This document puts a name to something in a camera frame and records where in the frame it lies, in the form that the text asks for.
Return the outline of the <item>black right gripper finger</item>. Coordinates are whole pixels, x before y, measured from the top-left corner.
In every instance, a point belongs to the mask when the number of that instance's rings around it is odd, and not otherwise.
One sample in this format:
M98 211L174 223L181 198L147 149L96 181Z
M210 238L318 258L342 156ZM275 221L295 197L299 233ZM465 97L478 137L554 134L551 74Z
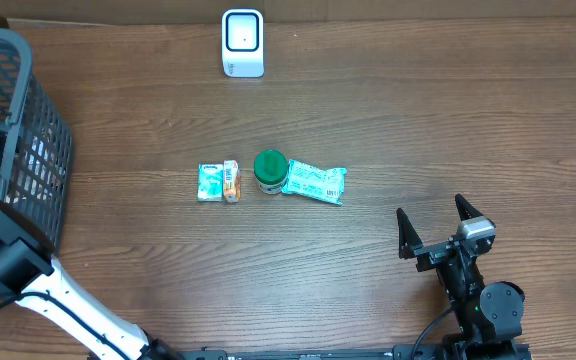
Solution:
M396 211L399 229L399 257L411 259L416 257L415 252L423 247L423 243L402 208Z
M462 194L455 195L455 204L461 221L482 216L482 213L472 206Z

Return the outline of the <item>mint green wipes packet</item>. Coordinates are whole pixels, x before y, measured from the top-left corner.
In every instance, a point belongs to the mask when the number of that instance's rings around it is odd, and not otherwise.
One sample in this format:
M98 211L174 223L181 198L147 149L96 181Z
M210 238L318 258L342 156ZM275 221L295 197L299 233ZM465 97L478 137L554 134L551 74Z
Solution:
M322 170L291 159L282 192L341 205L341 197L345 191L346 173L346 168Z

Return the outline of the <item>green lidded jar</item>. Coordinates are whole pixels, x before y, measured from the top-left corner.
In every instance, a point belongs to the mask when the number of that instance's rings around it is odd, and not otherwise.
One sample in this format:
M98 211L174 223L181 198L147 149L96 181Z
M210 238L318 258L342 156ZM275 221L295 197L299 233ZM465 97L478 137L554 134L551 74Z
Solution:
M257 155L253 171L260 191L271 195L278 194L287 179L288 161L277 150L264 150Z

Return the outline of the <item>small orange box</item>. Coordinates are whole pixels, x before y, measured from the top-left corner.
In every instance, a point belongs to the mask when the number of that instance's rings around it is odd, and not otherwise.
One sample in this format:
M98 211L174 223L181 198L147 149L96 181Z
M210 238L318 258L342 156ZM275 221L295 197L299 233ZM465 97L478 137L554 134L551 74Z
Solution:
M223 196L229 203L237 203L241 197L241 173L236 160L223 163Z

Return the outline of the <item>small teal tissue pack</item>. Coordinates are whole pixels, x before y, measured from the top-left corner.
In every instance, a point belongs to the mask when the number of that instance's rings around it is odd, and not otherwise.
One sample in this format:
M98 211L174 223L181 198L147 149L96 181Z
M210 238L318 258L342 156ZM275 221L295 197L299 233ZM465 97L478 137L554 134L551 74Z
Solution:
M197 198L200 202L221 202L223 199L222 164L200 164L198 166Z

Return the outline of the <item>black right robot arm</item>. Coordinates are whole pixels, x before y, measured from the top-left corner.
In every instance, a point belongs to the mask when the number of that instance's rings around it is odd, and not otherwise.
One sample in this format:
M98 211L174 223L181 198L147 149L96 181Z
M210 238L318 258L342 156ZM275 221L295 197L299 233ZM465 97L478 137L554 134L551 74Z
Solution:
M412 345L395 345L395 359L530 359L522 334L525 294L507 281L484 283L477 266L496 236L496 225L457 194L460 223L447 241L425 246L403 209L397 210L398 254L419 272L434 270L449 308L427 325Z

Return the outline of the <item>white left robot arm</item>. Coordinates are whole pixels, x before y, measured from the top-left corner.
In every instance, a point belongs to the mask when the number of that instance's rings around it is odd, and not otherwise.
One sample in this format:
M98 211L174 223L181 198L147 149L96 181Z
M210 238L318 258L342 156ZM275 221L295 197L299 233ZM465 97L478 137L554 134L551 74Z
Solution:
M0 165L6 135L0 132ZM0 200L0 310L17 304L44 316L91 359L178 359L176 351L95 299L67 273L54 244Z

